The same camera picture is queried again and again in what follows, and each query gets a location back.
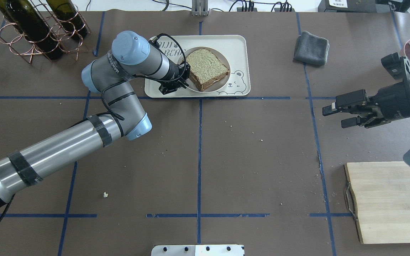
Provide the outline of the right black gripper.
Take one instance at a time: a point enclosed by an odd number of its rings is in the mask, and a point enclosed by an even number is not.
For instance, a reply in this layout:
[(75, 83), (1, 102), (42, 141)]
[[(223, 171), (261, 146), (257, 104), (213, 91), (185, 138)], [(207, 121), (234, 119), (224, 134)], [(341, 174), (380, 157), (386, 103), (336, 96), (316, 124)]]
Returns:
[(322, 108), (323, 116), (339, 112), (354, 115), (341, 121), (342, 128), (372, 128), (410, 118), (410, 83), (399, 82), (383, 87), (372, 97), (365, 89), (341, 94), (335, 102)]

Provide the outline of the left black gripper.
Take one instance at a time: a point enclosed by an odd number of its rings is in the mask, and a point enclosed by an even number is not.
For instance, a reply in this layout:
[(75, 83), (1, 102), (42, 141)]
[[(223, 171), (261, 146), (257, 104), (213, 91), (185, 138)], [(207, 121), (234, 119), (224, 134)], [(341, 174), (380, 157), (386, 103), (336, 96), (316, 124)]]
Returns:
[(189, 84), (187, 83), (191, 69), (189, 63), (183, 61), (178, 65), (170, 61), (169, 65), (169, 71), (162, 78), (163, 81), (167, 82), (162, 82), (158, 88), (163, 95), (176, 92), (180, 88), (185, 89), (189, 87)]

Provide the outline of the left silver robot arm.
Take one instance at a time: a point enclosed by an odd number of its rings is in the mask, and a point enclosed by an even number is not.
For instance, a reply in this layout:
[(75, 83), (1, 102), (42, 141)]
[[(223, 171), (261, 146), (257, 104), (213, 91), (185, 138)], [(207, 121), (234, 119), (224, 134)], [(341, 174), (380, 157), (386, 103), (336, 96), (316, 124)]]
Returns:
[(159, 48), (158, 34), (151, 39), (122, 31), (112, 41), (107, 55), (82, 70), (84, 85), (101, 94), (107, 112), (86, 117), (70, 128), (0, 160), (0, 208), (13, 195), (37, 185), (47, 176), (92, 152), (110, 146), (119, 138), (134, 140), (148, 133), (152, 124), (130, 81), (143, 78), (161, 84), (163, 94), (186, 86), (189, 64), (181, 49), (182, 62), (170, 60)]

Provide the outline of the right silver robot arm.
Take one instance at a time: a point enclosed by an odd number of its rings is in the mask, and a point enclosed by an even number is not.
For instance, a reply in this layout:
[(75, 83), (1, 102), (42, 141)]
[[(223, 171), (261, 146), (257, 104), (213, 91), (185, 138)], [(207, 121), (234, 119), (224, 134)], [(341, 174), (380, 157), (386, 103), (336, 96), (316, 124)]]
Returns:
[(338, 95), (322, 109), (324, 118), (348, 115), (337, 126), (359, 149), (380, 154), (381, 160), (398, 160), (410, 167), (410, 74), (378, 89), (374, 95), (358, 90)]

